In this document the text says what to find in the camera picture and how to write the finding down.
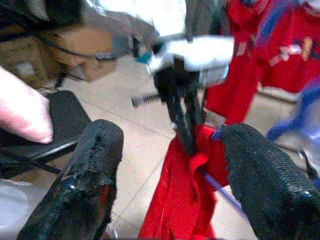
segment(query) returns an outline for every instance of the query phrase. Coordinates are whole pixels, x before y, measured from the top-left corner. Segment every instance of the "tile floor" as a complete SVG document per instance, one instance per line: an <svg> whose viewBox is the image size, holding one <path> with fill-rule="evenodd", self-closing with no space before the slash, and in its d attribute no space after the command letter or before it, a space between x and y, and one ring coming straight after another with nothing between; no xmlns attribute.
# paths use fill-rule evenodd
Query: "tile floor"
<svg viewBox="0 0 320 240"><path fill-rule="evenodd" d="M153 79L144 65L126 56L119 59L117 70L106 77L93 83L67 79L63 89L75 93L92 120L106 119L123 129L124 151L117 174L118 194L111 227L121 238L137 237L157 186L168 144L175 135L165 105L157 102L138 109L132 107L131 96L155 91ZM265 133L279 120L281 112L282 106L276 102L256 98L246 121ZM69 157L60 161L64 163ZM54 179L50 175L42 178L47 179L47 188ZM43 180L36 177L30 181L43 185ZM218 199L212 219L217 236L227 240L255 240L250 225L220 195Z"/></svg>

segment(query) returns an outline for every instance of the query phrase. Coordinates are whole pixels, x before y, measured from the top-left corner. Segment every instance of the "red garment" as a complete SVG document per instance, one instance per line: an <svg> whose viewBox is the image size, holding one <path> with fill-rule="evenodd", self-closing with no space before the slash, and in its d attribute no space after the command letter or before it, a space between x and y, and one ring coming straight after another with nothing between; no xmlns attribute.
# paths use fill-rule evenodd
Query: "red garment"
<svg viewBox="0 0 320 240"><path fill-rule="evenodd" d="M263 86L300 92L320 74L320 12L306 3L285 14L256 56L256 77Z"/></svg>
<svg viewBox="0 0 320 240"><path fill-rule="evenodd" d="M199 168L226 186L227 164L222 142L210 140L213 129L204 125L195 132L197 153L193 156L184 153L177 137L171 141L139 238L214 238L210 220L217 200Z"/></svg>
<svg viewBox="0 0 320 240"><path fill-rule="evenodd" d="M254 7L246 7L241 0L232 0L227 6L231 33L239 48L229 65L225 83L207 89L205 104L208 110L224 116L226 124L243 122L256 93L252 50L268 4L267 0L258 0Z"/></svg>

